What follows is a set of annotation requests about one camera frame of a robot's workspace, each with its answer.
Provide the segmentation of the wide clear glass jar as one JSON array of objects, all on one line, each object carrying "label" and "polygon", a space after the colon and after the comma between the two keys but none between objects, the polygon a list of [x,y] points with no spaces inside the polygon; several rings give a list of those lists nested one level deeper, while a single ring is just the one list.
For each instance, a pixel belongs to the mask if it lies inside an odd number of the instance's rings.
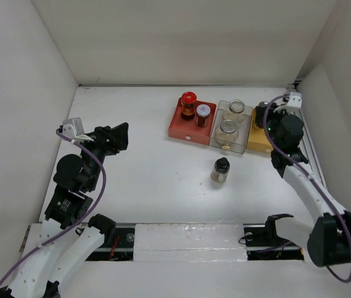
[{"label": "wide clear glass jar", "polygon": [[239,136],[237,123],[233,120],[222,120],[215,129],[215,140],[224,147],[230,147]]}]

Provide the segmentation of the red-capped sauce bottle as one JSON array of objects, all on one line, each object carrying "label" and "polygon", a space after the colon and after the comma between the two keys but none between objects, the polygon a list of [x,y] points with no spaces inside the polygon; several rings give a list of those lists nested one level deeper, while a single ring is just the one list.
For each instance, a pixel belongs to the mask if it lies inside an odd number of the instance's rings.
[{"label": "red-capped sauce bottle", "polygon": [[181,117],[184,120],[192,120],[195,117],[195,105],[197,96],[192,91],[187,91],[181,96]]}]

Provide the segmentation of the black-capped spice bottle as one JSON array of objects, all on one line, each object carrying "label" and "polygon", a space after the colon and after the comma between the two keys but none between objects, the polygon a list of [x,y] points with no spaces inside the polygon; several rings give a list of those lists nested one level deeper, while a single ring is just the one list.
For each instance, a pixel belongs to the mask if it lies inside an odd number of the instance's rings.
[{"label": "black-capped spice bottle", "polygon": [[230,163],[227,158],[222,157],[215,161],[211,178],[216,183],[223,183],[226,181],[230,171]]}]

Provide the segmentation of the silver-lid brown spice jar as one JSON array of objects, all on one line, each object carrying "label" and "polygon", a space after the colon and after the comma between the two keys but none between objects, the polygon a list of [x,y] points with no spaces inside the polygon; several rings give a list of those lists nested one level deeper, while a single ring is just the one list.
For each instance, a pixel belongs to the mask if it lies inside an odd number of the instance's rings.
[{"label": "silver-lid brown spice jar", "polygon": [[211,109],[206,104],[200,104],[196,109],[195,124],[197,127],[204,128],[208,125],[208,119],[211,113]]}]

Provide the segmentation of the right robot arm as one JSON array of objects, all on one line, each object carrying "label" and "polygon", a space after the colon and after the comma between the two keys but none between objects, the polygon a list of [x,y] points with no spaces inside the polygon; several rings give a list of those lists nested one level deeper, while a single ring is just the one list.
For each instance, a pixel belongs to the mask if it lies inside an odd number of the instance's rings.
[{"label": "right robot arm", "polygon": [[307,168],[309,160],[300,149],[304,123],[288,108],[287,103],[260,102],[255,108],[254,123],[273,145],[272,166],[297,193],[313,226],[284,214],[264,228],[265,240],[276,245],[286,239],[301,245],[318,267],[351,264],[351,212]]}]

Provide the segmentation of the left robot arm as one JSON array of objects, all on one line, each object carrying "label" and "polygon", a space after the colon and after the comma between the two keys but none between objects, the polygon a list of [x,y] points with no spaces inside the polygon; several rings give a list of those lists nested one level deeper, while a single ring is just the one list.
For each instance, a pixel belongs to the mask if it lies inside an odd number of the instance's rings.
[{"label": "left robot arm", "polygon": [[129,124],[84,132],[79,118],[64,121],[57,136],[81,150],[56,165],[53,197],[44,213],[35,248],[0,280],[0,297],[61,297],[65,285],[100,246],[115,240],[116,223],[92,215],[104,195],[104,160],[128,148]]}]

